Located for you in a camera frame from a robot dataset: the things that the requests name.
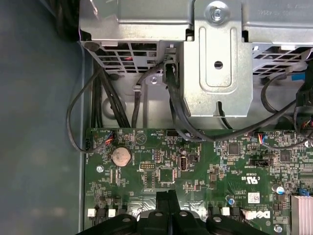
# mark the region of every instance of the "microchip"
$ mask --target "microchip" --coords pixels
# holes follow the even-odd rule
[[[161,169],[159,179],[161,183],[172,183],[173,182],[173,170]]]
[[[286,200],[286,197],[285,197],[285,195],[277,195],[277,200],[278,200],[279,202],[283,202],[283,201]]]
[[[216,183],[210,183],[209,187],[210,189],[216,189]]]
[[[106,217],[107,210],[104,208],[99,208],[96,213],[96,217]]]
[[[220,214],[220,213],[221,213],[220,208],[218,208],[218,207],[212,208],[212,214]]]
[[[230,143],[228,145],[228,153],[229,155],[239,155],[239,144],[237,143]]]
[[[216,174],[210,174],[210,181],[211,182],[217,181],[217,175]]]
[[[118,209],[117,214],[126,214],[126,209]]]
[[[231,215],[240,215],[240,209],[239,209],[239,207],[231,207],[231,208],[230,208],[230,214],[231,214]]]
[[[280,151],[280,162],[286,162],[289,163],[291,160],[291,152],[288,150],[282,150]]]

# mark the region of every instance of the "metal bracket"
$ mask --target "metal bracket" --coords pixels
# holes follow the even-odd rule
[[[180,83],[191,116],[247,116],[252,101],[252,45],[242,39],[238,0],[196,0],[195,40],[179,50]]]

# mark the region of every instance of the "mounting hole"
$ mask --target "mounting hole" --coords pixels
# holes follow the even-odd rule
[[[217,70],[220,70],[221,68],[223,68],[223,63],[222,63],[221,61],[215,61],[214,67],[215,67]]]

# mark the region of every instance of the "black connector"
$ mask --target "black connector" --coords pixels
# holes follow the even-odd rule
[[[313,61],[305,71],[305,81],[296,94],[297,107],[313,107]]]
[[[166,131],[166,136],[176,137],[176,136],[178,136],[178,133],[175,130],[167,130]]]

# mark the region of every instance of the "screw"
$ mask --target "screw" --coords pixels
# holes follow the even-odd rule
[[[215,21],[220,21],[222,19],[222,11],[219,8],[216,8],[212,12],[212,19]]]
[[[222,219],[219,217],[214,217],[213,220],[217,223],[221,223]]]
[[[156,84],[157,83],[157,77],[152,77],[151,78],[151,83]]]
[[[179,213],[179,215],[182,216],[182,217],[185,217],[185,216],[187,216],[188,214],[187,214],[186,212],[184,212],[184,211],[183,211],[183,212],[181,211],[181,212]]]
[[[104,168],[103,168],[102,165],[98,165],[96,170],[97,170],[98,173],[102,173],[104,171]]]
[[[100,48],[100,45],[94,42],[87,42],[84,44],[84,47],[91,51],[97,51]]]
[[[276,224],[274,227],[274,231],[277,233],[281,233],[283,231],[283,228],[282,226]]]

